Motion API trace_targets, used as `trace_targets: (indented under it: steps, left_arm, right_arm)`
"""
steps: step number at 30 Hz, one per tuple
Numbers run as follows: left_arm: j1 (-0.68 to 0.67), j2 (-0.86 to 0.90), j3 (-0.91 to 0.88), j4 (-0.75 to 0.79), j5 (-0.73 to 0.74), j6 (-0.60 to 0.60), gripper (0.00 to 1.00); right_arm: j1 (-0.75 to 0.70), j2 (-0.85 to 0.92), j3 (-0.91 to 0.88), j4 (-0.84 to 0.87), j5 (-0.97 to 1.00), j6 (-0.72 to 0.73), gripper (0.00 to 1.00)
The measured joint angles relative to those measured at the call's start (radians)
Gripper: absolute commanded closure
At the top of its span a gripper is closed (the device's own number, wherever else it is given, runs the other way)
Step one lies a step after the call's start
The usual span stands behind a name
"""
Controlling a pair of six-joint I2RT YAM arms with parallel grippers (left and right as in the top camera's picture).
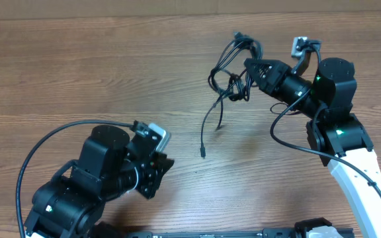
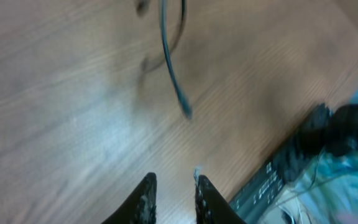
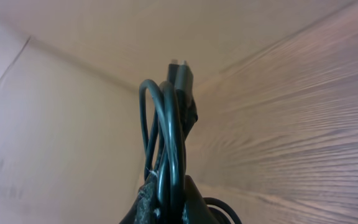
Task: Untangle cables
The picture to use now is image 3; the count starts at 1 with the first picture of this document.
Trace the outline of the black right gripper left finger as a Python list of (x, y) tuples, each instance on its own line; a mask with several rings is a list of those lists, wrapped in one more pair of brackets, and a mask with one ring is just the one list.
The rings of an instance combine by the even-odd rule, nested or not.
[(157, 174), (151, 172), (142, 185), (132, 207), (119, 222), (120, 224), (156, 224), (157, 208)]

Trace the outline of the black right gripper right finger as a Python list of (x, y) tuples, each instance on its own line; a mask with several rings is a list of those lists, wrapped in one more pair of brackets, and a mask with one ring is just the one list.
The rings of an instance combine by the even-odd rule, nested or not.
[(219, 224), (189, 175), (185, 176), (185, 206), (182, 220), (186, 224)]

